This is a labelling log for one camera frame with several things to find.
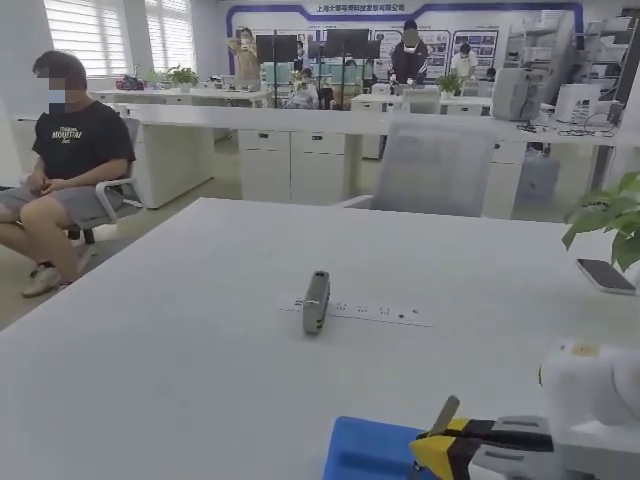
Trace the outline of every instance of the window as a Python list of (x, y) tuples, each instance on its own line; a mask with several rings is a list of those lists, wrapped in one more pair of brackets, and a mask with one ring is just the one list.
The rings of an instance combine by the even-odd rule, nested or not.
[(54, 48), (77, 56), (89, 77), (130, 71), (122, 0), (44, 0), (44, 6)]
[(155, 70), (180, 65), (195, 70), (189, 0), (145, 0)]

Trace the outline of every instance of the hair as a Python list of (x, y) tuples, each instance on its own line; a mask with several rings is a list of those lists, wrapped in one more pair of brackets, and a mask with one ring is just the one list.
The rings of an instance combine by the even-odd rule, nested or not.
[(418, 29), (418, 24), (416, 23), (415, 20), (407, 20), (406, 22), (404, 22), (404, 29), (405, 30), (417, 30)]
[(87, 71), (70, 53), (49, 50), (36, 59), (31, 71), (39, 78), (64, 78), (65, 88), (70, 90), (87, 89)]

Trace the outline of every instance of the smartphone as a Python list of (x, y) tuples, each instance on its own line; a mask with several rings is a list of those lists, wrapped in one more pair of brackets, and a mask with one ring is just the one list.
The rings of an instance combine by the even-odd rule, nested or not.
[(636, 287), (613, 268), (613, 265), (609, 262), (579, 258), (578, 268), (602, 292), (617, 293), (619, 295), (636, 294)]

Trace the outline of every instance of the blue tray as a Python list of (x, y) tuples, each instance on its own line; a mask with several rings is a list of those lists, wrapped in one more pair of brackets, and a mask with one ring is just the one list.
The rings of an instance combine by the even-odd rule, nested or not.
[(438, 480), (429, 471), (409, 477), (409, 443), (424, 430), (339, 417), (333, 426), (324, 480)]

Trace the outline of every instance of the face mask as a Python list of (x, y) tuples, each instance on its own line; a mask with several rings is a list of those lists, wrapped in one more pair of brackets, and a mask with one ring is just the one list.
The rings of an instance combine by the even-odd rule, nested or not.
[(64, 90), (49, 90), (49, 103), (66, 103)]

